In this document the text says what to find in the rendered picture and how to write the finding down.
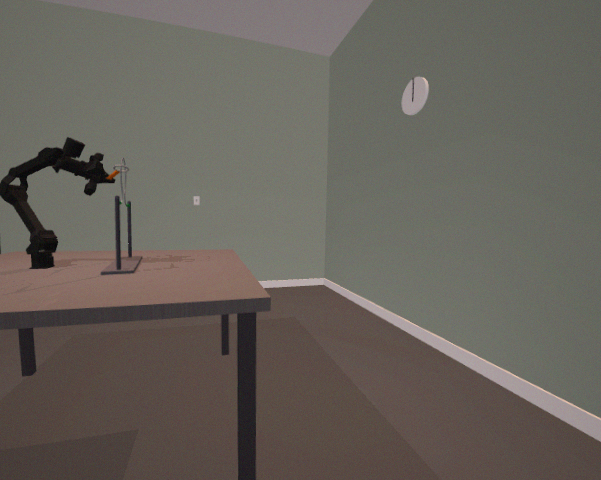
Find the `orange handle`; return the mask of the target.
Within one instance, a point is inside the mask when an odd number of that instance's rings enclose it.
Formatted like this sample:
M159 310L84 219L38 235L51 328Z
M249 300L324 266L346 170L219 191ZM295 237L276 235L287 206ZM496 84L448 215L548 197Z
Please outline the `orange handle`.
M108 179L112 179L115 175L117 175L119 172L121 172L121 170L116 170L115 167L126 167L127 170L122 170L122 172L126 172L126 171L129 170L127 166L116 165L116 166L113 167L113 169L115 170L115 172L112 173L112 174L110 174L109 176L107 176Z

